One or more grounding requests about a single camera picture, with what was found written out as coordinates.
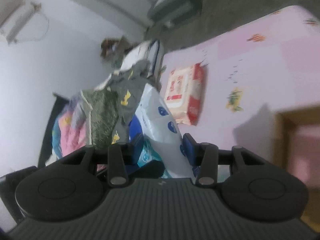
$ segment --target white plastic bag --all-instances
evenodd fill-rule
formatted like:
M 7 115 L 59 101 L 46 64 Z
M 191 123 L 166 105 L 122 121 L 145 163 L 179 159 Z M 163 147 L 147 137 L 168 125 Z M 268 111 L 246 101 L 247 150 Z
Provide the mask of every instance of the white plastic bag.
M 158 156 L 161 158 L 169 176 L 191 178 L 194 181 L 192 166 L 183 155 L 182 137 L 178 126 L 159 92 L 149 84 L 145 85 L 135 115 L 140 122 L 145 140 L 151 145 L 148 152 L 155 155 L 155 159 L 158 159 Z

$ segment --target pink mat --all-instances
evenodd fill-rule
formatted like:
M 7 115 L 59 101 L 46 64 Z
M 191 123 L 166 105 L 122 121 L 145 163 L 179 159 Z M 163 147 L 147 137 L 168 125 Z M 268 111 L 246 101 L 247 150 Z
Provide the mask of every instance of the pink mat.
M 220 149 L 242 145 L 271 160 L 273 113 L 320 101 L 319 48 L 319 21 L 305 9 L 289 6 L 166 54 L 160 94 L 164 96 L 171 70 L 203 61 L 208 64 L 203 110 L 197 126 L 179 124 L 181 133 Z M 229 103 L 231 94 L 236 106 Z

